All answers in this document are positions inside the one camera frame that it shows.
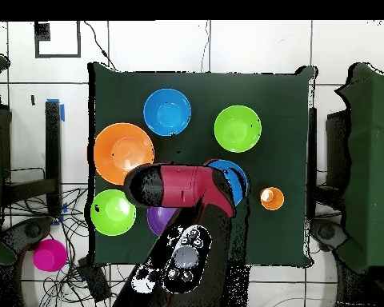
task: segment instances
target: tile floor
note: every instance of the tile floor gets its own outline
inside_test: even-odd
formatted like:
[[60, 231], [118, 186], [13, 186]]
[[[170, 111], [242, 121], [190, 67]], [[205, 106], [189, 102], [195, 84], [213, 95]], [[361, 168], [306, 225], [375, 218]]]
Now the tile floor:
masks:
[[[370, 62], [384, 71], [384, 21], [197, 20], [89, 24], [96, 32], [99, 45], [119, 71], [294, 73], [301, 66], [317, 66], [314, 106], [318, 110], [318, 169], [321, 171], [326, 169], [326, 115], [346, 107], [334, 90], [346, 81], [349, 66]], [[40, 42], [41, 54], [77, 53], [76, 22], [50, 22], [50, 31], [51, 40]], [[0, 98], [13, 111], [12, 167], [45, 165], [44, 101], [59, 98], [66, 108], [66, 119], [62, 122], [62, 188], [65, 191], [85, 189], [87, 183], [86, 63], [109, 64], [84, 22], [80, 22], [80, 31], [80, 58], [35, 58], [34, 23], [0, 22], [0, 54], [11, 62], [10, 68], [0, 74]], [[31, 105], [31, 95], [35, 97], [35, 106]], [[40, 177], [39, 171], [16, 173], [18, 180]], [[318, 182], [324, 181], [324, 173], [319, 173]], [[85, 196], [80, 198], [77, 209], [83, 209], [85, 200]], [[24, 218], [16, 216], [15, 209], [7, 213], [13, 215], [6, 218], [5, 227]], [[65, 241], [59, 226], [53, 226], [52, 235]], [[73, 241], [78, 257], [84, 256], [88, 248], [86, 239], [74, 236]], [[333, 256], [318, 252], [313, 240], [310, 240], [310, 252], [314, 264], [307, 269], [252, 267], [248, 307], [333, 307], [337, 284]], [[44, 279], [56, 275], [38, 271], [31, 260], [28, 254], [23, 264], [22, 287], [27, 307], [38, 307], [45, 295], [44, 288], [50, 288]], [[114, 293], [119, 292], [120, 281], [131, 268], [131, 265], [106, 268]], [[112, 297], [105, 305], [103, 302], [95, 305], [91, 300], [84, 303], [85, 307], [110, 307], [113, 302]], [[54, 301], [48, 307], [54, 307]], [[81, 305], [62, 303], [58, 307]]]

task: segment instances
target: pink cup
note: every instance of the pink cup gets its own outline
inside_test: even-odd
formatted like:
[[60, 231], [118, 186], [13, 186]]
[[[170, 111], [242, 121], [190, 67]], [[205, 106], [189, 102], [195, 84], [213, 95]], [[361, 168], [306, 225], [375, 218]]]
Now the pink cup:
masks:
[[57, 240], [46, 239], [38, 243], [33, 252], [34, 266], [41, 271], [56, 272], [66, 264], [66, 247]]

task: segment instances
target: green bowl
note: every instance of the green bowl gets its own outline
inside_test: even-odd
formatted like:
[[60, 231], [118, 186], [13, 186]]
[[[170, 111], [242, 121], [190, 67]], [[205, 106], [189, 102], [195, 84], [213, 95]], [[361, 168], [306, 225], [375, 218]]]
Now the green bowl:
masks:
[[126, 199], [122, 191], [107, 189], [95, 197], [90, 215], [99, 233], [116, 236], [124, 234], [132, 227], [136, 218], [136, 208]]
[[254, 110], [246, 106], [230, 106], [216, 117], [214, 137], [230, 152], [250, 150], [260, 138], [262, 124]]

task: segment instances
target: orange bowl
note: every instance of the orange bowl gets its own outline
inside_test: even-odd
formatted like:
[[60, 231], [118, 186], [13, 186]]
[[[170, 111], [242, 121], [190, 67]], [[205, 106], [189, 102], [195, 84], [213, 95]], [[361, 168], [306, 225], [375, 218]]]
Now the orange bowl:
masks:
[[269, 211], [275, 211], [276, 209], [280, 209], [282, 207], [283, 202], [285, 201], [285, 197], [280, 189], [277, 189], [275, 187], [267, 187], [267, 189], [272, 191], [273, 197], [270, 201], [264, 201], [262, 200], [262, 193], [265, 189], [262, 189], [260, 192], [260, 202], [262, 203], [263, 207], [265, 209], [268, 209]]
[[95, 138], [95, 168], [112, 184], [123, 185], [126, 174], [134, 167], [153, 162], [154, 145], [148, 134], [136, 125], [109, 125]]

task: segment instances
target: magenta cup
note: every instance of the magenta cup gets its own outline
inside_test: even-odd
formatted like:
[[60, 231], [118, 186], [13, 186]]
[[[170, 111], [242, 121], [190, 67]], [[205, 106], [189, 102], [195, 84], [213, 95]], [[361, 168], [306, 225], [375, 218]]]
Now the magenta cup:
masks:
[[150, 207], [146, 211], [146, 220], [150, 230], [160, 236], [170, 218], [174, 215], [176, 208], [172, 207]]
[[53, 239], [40, 241], [33, 252], [34, 266], [41, 271], [57, 272], [66, 264], [66, 260], [66, 247]]

